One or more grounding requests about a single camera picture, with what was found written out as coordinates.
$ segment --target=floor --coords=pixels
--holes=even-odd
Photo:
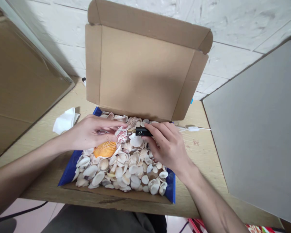
[[[0,217],[14,214],[43,204],[44,201],[36,201],[18,198]],[[46,225],[59,213],[63,203],[48,202],[45,206],[32,212],[15,217],[17,221],[14,233],[40,233]],[[186,218],[166,216],[167,232],[179,233],[187,222]],[[192,228],[188,224],[183,233],[191,233]]]

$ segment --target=white tissue paper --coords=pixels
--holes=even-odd
[[[60,135],[64,131],[71,129],[79,116],[80,114],[75,113],[74,108],[68,109],[64,114],[56,118],[55,124],[53,126],[53,132]]]

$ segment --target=open cardboard box lid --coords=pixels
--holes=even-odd
[[[212,46],[209,28],[94,0],[86,25],[87,100],[119,115],[183,120]]]

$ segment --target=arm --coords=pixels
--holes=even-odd
[[[60,154],[70,150],[86,150],[105,141],[115,141],[114,129],[127,125],[94,115],[86,116],[73,128],[46,142],[39,148],[0,168],[0,214],[40,175]],[[110,134],[99,135],[106,130]]]
[[[189,190],[195,205],[210,233],[248,233],[247,228],[232,208],[200,173],[185,150],[179,129],[171,123],[153,123],[145,126],[159,144],[151,137],[143,137],[153,156],[175,172]]]

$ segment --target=forearm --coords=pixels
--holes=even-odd
[[[179,174],[179,179],[189,190],[209,233],[248,233],[236,213],[208,183],[193,162],[190,163],[189,169]]]
[[[0,168],[0,214],[62,151],[56,138]]]

